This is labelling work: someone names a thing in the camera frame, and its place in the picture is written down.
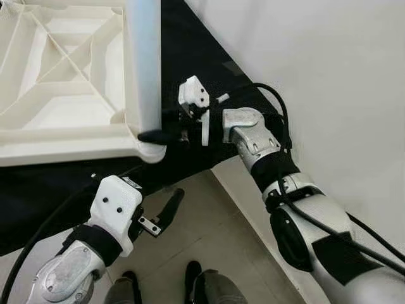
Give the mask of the black tablecloth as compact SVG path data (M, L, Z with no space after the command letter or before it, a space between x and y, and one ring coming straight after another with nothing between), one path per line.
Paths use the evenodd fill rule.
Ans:
M178 107L178 87L196 75L215 95L231 94L229 105L254 106L274 136L292 147L287 118L260 92L248 75L235 76L223 66L234 61L185 0L162 0L161 55L163 109ZM211 170L237 156L232 145L216 148L180 142L168 147L161 162L136 157L0 167L0 256L20 251L34 235L46 239L89 220L98 182L128 174L154 192Z

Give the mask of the white plastic table leg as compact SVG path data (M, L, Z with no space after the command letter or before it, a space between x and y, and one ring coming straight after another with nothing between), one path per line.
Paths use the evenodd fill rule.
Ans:
M137 118L134 133L161 128L160 0L125 0Z

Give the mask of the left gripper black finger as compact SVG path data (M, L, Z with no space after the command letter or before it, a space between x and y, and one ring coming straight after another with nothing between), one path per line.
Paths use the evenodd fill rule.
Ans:
M168 226L173 223L176 217L180 203L184 199L185 191L183 189L177 188L174 190L171 198L168 200L162 211L157 215L156 226L154 227L155 232L164 232Z
M147 186L142 186L136 180L131 179L130 177L124 177L124 182L129 186L137 190L140 194L152 194L154 191L148 188Z

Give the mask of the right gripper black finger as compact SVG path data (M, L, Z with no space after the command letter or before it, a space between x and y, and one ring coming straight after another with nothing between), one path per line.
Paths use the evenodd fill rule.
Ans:
M160 146L171 146L180 144L182 136L178 131L169 130L149 130L138 134L138 140L145 144L155 144Z

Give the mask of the clear tape patch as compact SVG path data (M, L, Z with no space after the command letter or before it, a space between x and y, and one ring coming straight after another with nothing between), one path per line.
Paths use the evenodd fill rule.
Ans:
M240 66L234 61L226 61L226 63L223 63L223 66L237 77L245 75L245 72L243 72L243 70L240 69Z

